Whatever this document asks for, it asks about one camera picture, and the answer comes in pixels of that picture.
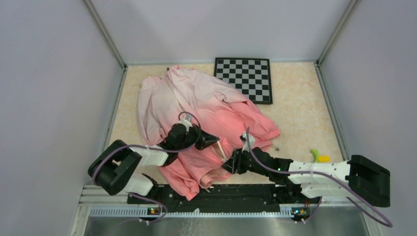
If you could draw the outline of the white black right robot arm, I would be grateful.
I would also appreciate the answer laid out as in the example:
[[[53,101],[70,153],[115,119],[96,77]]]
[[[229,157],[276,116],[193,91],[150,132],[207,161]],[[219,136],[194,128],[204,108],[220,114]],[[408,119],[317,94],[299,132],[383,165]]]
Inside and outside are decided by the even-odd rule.
[[[275,158],[256,147],[235,149],[222,168],[232,174],[253,172],[287,186],[295,203],[316,197],[362,198],[374,207],[390,206],[390,171],[362,155],[338,163]]]

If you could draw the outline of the pink zip-up jacket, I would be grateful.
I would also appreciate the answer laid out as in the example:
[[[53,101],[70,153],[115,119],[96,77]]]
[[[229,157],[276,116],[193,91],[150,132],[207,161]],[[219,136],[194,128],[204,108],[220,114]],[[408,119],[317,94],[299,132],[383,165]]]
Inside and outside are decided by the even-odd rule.
[[[169,185],[188,200],[213,181],[230,177],[222,164],[242,147],[240,136],[246,130],[264,151],[280,135],[277,125],[231,85],[195,69],[171,67],[165,75],[149,76],[141,83],[137,124],[142,142],[160,143],[183,111],[192,113],[205,132],[219,138],[219,143],[204,150],[189,147],[172,164],[160,167]]]

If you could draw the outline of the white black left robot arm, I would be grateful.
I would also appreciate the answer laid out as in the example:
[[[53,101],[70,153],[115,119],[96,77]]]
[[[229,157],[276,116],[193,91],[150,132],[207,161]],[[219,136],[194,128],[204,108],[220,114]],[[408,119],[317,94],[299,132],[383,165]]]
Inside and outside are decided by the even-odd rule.
[[[189,122],[176,123],[167,137],[154,146],[127,145],[122,140],[114,141],[89,166],[88,175],[93,182],[109,195],[119,192],[135,193],[145,203],[157,199],[157,182],[146,174],[135,175],[141,166],[171,165],[181,151],[204,150],[220,139]]]

